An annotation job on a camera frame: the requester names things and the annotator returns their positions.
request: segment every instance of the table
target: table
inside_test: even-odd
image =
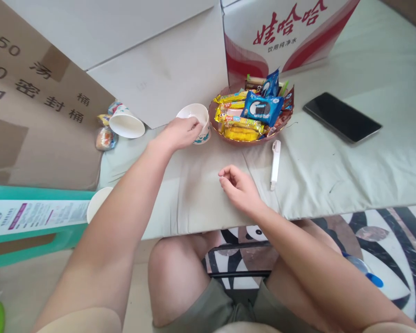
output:
[[[361,0],[330,56],[285,78],[295,84],[295,108],[278,137],[276,190],[269,190],[271,143],[240,149],[213,135],[173,156],[143,239],[252,224],[220,187],[217,173],[228,164],[248,172],[261,198],[290,220],[416,204],[416,27],[377,0]],[[345,143],[302,111],[324,91],[383,129]],[[100,187],[114,186],[160,131],[120,139],[106,152]]]

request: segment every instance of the white box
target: white box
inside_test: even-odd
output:
[[[4,0],[87,70],[201,12],[216,0]]]
[[[325,58],[359,0],[223,0],[230,84]]]
[[[220,3],[88,71],[151,128],[228,85]]]

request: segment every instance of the cardboard box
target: cardboard box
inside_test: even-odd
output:
[[[210,9],[219,0],[3,0],[83,70]]]
[[[0,0],[0,185],[95,190],[113,100]]]
[[[325,58],[359,0],[223,0],[230,85]]]
[[[228,86],[220,2],[88,74],[151,128],[188,104],[208,107]]]

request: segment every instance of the black smartphone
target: black smartphone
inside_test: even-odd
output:
[[[303,109],[354,143],[382,128],[381,124],[328,92],[309,101]]]

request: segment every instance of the white pen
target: white pen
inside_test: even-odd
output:
[[[270,190],[274,191],[277,184],[277,175],[279,173],[279,160],[281,157],[281,142],[279,140],[273,143],[273,166],[271,168]]]

